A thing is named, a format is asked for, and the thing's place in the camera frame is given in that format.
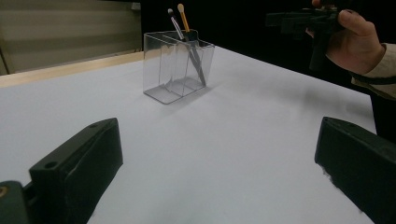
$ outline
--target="white table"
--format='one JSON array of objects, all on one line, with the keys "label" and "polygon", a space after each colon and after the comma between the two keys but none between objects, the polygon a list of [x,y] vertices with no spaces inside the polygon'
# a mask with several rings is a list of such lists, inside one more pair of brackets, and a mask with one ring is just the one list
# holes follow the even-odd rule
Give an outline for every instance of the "white table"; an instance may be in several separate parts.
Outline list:
[{"label": "white table", "polygon": [[368,95],[216,47],[208,87],[170,105],[142,61],[0,89],[0,181],[118,118],[124,164],[90,223],[373,223],[314,163],[323,117],[375,132]]}]

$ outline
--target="pen holder divider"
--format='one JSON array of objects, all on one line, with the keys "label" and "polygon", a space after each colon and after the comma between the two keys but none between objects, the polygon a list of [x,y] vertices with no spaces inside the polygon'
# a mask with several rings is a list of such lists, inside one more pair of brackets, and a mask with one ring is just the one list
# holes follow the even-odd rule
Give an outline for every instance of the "pen holder divider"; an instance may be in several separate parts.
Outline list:
[{"label": "pen holder divider", "polygon": [[170,104],[206,86],[215,46],[183,32],[190,41],[178,39],[177,32],[144,34],[143,92]]}]

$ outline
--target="transparent container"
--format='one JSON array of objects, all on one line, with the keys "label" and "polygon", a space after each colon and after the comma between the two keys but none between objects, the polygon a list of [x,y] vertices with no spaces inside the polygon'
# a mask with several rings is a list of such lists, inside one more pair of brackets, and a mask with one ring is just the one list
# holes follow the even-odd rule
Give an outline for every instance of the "transparent container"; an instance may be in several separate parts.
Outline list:
[{"label": "transparent container", "polygon": [[192,41],[176,31],[144,34],[143,93],[166,105],[204,88],[209,77],[215,46],[195,30],[183,34]]}]

